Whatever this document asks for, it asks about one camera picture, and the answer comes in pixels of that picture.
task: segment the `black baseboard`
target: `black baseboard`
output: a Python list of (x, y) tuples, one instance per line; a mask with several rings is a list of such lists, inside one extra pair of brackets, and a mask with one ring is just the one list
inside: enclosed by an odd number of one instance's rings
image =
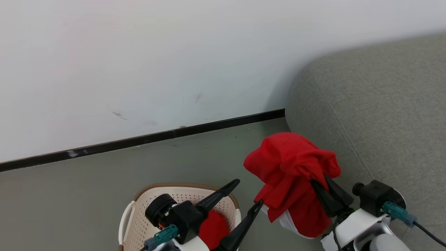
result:
[(209, 132), (213, 130), (219, 130), (223, 128), (240, 126), (245, 124), (250, 124), (254, 122), (260, 122), (265, 120), (270, 120), (274, 118), (280, 118), (285, 116), (285, 109), (275, 110), (266, 113), (259, 113), (244, 117), (236, 117), (227, 120), (221, 120), (217, 122), (195, 125), (185, 128), (179, 128), (171, 131), (160, 132), (156, 134), (150, 134), (145, 136), (140, 136), (136, 138), (128, 138), (124, 140), (119, 140), (115, 142), (108, 142), (95, 146), (87, 146), (84, 148), (67, 150), (57, 153), (51, 153), (47, 155), (35, 156), (26, 159), (19, 159), (10, 162), (0, 163), (0, 172), (23, 168), (23, 167), (31, 167), (42, 165), (51, 162), (57, 162), (66, 159), (73, 159), (88, 155), (93, 155), (97, 153), (103, 153), (108, 151), (114, 151), (118, 149), (123, 149), (132, 146), (144, 145), (147, 143), (153, 143), (161, 140), (178, 138), (193, 134), (199, 134), (204, 132)]

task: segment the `white wall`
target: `white wall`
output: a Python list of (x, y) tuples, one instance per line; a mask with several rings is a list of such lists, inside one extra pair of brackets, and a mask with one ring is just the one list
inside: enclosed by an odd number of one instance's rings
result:
[(283, 108), (311, 59), (444, 30), (445, 10), (444, 0), (1, 1), (0, 162)]

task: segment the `black cable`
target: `black cable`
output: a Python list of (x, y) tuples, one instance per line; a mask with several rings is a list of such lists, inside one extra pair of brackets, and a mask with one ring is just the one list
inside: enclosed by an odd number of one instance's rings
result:
[(336, 218), (336, 220), (334, 220), (333, 228), (332, 228), (332, 231), (333, 231), (333, 239), (334, 239), (334, 242), (336, 243), (336, 245), (338, 246), (338, 251), (342, 251), (342, 248), (341, 248), (341, 245), (339, 244), (338, 237), (336, 237), (336, 226), (340, 223), (339, 221), (341, 221), (342, 218), (344, 218), (345, 216), (346, 216), (345, 218), (347, 218), (351, 213), (352, 213), (352, 212), (345, 212), (345, 213), (339, 215), (339, 216)]
[(442, 242), (440, 239), (438, 239), (437, 237), (435, 237), (433, 234), (431, 234), (426, 228), (424, 228), (423, 226), (421, 226), (418, 222), (413, 222), (414, 225), (416, 225), (419, 229), (421, 229), (423, 232), (425, 232), (429, 237), (431, 237), (432, 239), (434, 239), (434, 241), (438, 242), (440, 245), (442, 245), (443, 247), (446, 247), (446, 243)]

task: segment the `camera lens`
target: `camera lens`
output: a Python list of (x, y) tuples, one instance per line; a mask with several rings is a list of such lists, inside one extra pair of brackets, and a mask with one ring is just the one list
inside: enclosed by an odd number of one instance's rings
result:
[(159, 223), (163, 224), (165, 214), (174, 204), (177, 202), (169, 194), (161, 194), (147, 206), (145, 216), (154, 227), (159, 227)]

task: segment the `gray floor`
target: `gray floor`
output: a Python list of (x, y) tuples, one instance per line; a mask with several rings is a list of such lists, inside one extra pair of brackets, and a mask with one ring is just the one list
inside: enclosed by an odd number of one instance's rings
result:
[[(288, 130), (280, 118), (2, 172), (1, 249), (117, 250), (125, 207), (140, 189), (158, 182), (222, 186), (241, 179), (233, 194), (244, 217), (262, 187), (244, 169), (244, 158), (263, 138)], [(319, 251), (322, 246), (260, 213), (240, 250)]]

